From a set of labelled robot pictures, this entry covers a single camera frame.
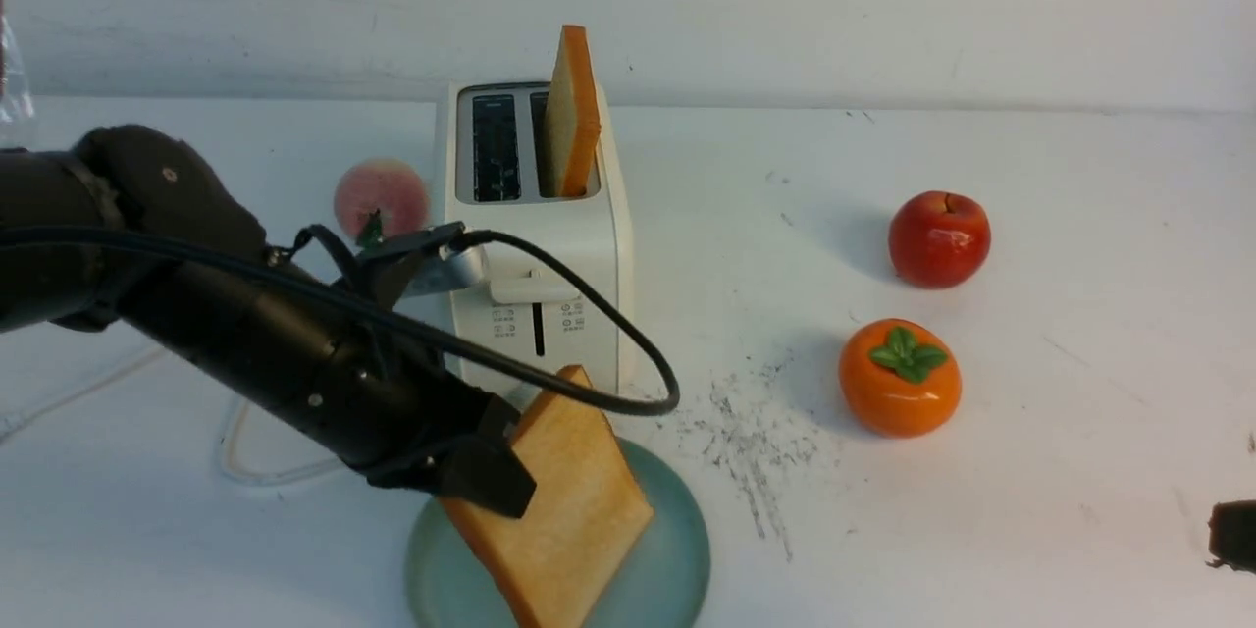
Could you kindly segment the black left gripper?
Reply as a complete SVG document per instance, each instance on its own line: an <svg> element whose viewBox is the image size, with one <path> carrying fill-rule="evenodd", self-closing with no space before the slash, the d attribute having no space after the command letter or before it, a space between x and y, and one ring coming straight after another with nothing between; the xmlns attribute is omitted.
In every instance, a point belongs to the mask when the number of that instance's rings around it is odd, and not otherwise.
<svg viewBox="0 0 1256 628"><path fill-rule="evenodd" d="M517 409L465 383L435 350L392 340L389 368L373 363L358 327L286 403L286 423L373 489L462 499L506 519L525 515L538 481L510 442Z"/></svg>

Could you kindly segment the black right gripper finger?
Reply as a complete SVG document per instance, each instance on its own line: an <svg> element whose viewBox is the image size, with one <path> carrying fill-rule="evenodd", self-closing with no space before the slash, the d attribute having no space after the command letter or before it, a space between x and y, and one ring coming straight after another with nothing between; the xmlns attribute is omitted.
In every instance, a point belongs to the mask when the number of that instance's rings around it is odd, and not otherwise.
<svg viewBox="0 0 1256 628"><path fill-rule="evenodd" d="M1211 568L1255 573L1256 502L1216 502L1208 519Z"/></svg>

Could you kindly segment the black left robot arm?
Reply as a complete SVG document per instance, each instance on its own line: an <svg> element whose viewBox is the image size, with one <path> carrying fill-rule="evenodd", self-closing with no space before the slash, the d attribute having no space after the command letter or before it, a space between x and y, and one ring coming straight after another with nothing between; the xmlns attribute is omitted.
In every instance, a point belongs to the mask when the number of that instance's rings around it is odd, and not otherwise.
<svg viewBox="0 0 1256 628"><path fill-rule="evenodd" d="M3 330L126 323L322 445L376 489L524 515L516 409L445 367L355 257L328 284L273 246L201 154L144 126L3 151Z"/></svg>

